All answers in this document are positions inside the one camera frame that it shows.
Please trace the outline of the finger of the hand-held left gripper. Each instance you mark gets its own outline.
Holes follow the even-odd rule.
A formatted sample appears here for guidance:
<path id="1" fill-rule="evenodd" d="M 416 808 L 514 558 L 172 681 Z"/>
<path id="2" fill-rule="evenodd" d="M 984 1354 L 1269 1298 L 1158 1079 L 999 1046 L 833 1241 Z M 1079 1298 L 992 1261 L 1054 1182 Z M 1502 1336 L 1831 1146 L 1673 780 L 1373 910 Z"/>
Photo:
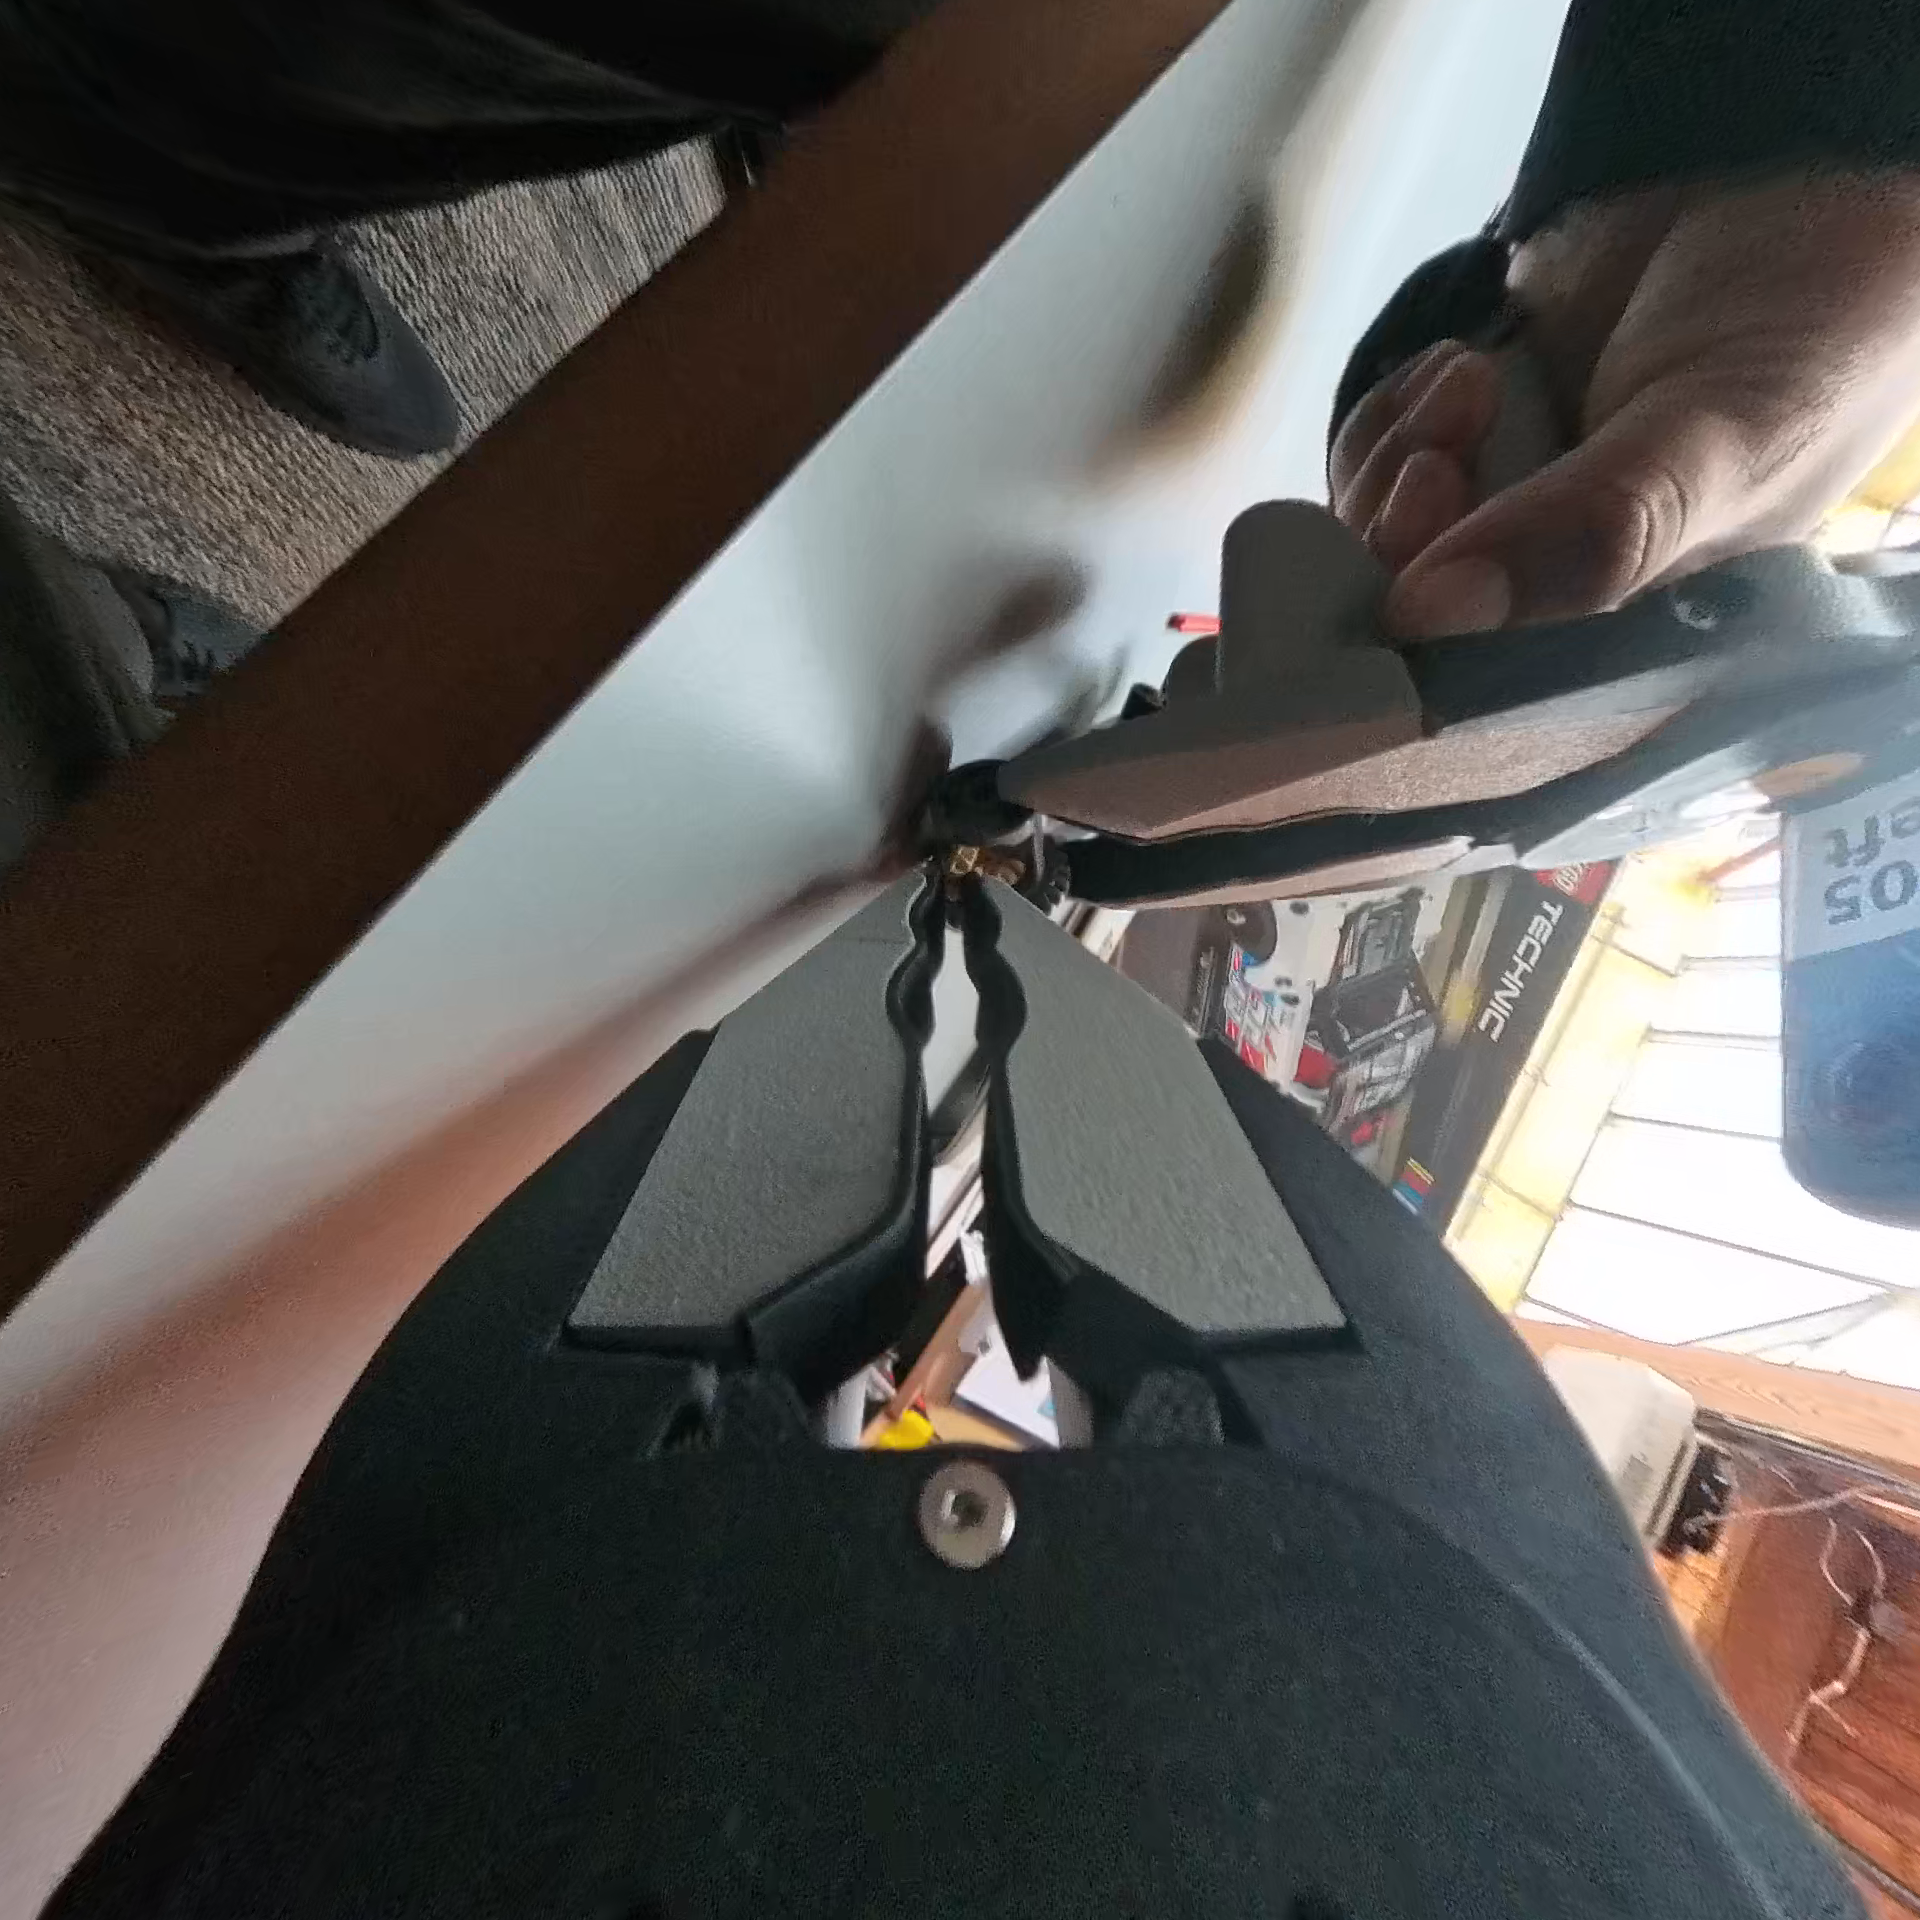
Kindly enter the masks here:
<path id="1" fill-rule="evenodd" d="M 1005 758 L 996 791 L 1055 823 L 1160 844 L 1333 813 L 1511 800 L 1617 757 L 1649 712 L 1524 711 L 1422 730 L 1406 712 L 1319 727 L 1160 711 Z"/>
<path id="2" fill-rule="evenodd" d="M 1046 864 L 1068 897 L 1124 906 L 1337 893 L 1442 873 L 1476 854 L 1470 836 L 1192 836 L 1156 845 L 1046 838 Z"/>

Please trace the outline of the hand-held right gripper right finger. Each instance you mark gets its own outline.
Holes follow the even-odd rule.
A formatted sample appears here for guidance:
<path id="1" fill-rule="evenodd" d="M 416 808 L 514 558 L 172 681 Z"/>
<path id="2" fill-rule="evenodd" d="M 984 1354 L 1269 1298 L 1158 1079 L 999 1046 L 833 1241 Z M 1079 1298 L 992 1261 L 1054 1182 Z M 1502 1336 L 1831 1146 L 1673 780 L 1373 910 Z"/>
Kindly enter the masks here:
<path id="1" fill-rule="evenodd" d="M 967 884 L 960 925 L 1016 1370 L 1138 1381 L 1342 1349 L 1345 1313 L 1184 1022 L 1005 881 Z"/>

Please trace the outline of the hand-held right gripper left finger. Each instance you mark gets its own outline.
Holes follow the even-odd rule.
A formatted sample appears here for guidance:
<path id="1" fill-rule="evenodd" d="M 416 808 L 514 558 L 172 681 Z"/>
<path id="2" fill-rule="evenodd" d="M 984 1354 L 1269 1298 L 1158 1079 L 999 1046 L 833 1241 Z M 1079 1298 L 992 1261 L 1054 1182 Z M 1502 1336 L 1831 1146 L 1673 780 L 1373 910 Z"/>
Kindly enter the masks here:
<path id="1" fill-rule="evenodd" d="M 924 1285 L 924 1050 L 943 922 L 903 878 L 713 1029 L 567 1317 L 600 1353 L 761 1368 L 830 1393 Z"/>

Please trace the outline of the grey lego differential housing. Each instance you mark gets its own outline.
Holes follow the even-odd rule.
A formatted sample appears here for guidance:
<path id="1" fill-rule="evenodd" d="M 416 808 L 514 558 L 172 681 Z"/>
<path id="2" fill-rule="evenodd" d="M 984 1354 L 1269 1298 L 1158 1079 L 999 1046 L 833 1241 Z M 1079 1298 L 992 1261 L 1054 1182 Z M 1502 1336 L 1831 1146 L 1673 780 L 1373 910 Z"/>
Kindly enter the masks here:
<path id="1" fill-rule="evenodd" d="M 950 902 L 965 892 L 996 880 L 1041 913 L 1054 913 L 1068 897 L 1065 849 L 1048 836 L 1046 821 L 1001 796 L 1001 766 L 992 758 L 973 758 L 941 772 L 913 821 L 917 848 L 938 874 L 938 887 Z M 954 845 L 994 848 L 994 873 L 980 873 L 960 884 L 943 881 L 943 857 Z"/>

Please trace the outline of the person's left forearm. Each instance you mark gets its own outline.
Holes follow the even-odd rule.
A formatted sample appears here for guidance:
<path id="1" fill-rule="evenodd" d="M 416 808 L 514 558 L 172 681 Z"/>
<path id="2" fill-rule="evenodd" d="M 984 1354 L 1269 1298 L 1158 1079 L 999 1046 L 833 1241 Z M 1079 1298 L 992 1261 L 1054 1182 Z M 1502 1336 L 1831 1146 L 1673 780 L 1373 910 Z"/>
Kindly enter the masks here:
<path id="1" fill-rule="evenodd" d="M 1916 1 L 1573 1 L 1500 233 L 1654 185 L 1916 164 Z"/>

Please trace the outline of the black lego set box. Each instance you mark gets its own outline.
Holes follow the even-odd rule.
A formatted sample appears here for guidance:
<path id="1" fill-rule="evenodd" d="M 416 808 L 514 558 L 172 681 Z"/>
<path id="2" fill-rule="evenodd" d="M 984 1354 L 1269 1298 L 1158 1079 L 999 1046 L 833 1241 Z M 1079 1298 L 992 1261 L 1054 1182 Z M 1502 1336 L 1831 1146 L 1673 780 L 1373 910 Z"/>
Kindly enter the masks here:
<path id="1" fill-rule="evenodd" d="M 1616 871 L 1152 906 L 1117 967 L 1444 1232 Z"/>

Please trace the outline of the person's left hand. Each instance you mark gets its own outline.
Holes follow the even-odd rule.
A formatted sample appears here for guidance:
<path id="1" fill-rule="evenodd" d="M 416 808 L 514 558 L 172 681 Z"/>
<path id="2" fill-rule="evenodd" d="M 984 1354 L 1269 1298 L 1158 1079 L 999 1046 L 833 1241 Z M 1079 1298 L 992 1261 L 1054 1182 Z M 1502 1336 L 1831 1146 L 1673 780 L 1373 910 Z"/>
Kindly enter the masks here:
<path id="1" fill-rule="evenodd" d="M 1916 420 L 1913 167 L 1577 205 L 1511 254 L 1503 290 L 1557 458 L 1476 487 L 1505 367 L 1460 338 L 1381 372 L 1327 455 L 1404 639 L 1592 616 L 1800 542 Z"/>

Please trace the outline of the dark grey shoe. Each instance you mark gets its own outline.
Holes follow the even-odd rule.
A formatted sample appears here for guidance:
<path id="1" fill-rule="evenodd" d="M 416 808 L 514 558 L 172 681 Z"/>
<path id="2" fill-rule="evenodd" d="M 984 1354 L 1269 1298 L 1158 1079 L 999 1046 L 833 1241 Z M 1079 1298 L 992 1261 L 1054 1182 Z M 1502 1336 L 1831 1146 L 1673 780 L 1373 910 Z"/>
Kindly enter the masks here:
<path id="1" fill-rule="evenodd" d="M 223 356 L 272 407 L 352 449 L 416 461 L 454 449 L 438 359 L 386 288 L 336 246 L 248 261 L 223 300 Z"/>
<path id="2" fill-rule="evenodd" d="M 114 570 L 112 585 L 140 625 L 159 705 L 177 708 L 228 674 L 265 639 L 265 632 L 222 598 L 207 598 L 177 582 L 140 570 Z"/>

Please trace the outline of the person's dark trousers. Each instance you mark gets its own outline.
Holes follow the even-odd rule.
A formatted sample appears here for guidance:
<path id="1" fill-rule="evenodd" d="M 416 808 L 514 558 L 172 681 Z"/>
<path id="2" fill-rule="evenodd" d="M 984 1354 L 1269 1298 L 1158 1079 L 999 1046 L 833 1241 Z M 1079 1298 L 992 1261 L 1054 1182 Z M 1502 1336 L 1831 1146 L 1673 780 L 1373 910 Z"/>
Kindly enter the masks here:
<path id="1" fill-rule="evenodd" d="M 127 568 L 270 628 L 929 4 L 4 4 L 4 868 L 181 708 Z M 248 261 L 333 246 L 454 449 L 391 461 L 223 356 Z"/>

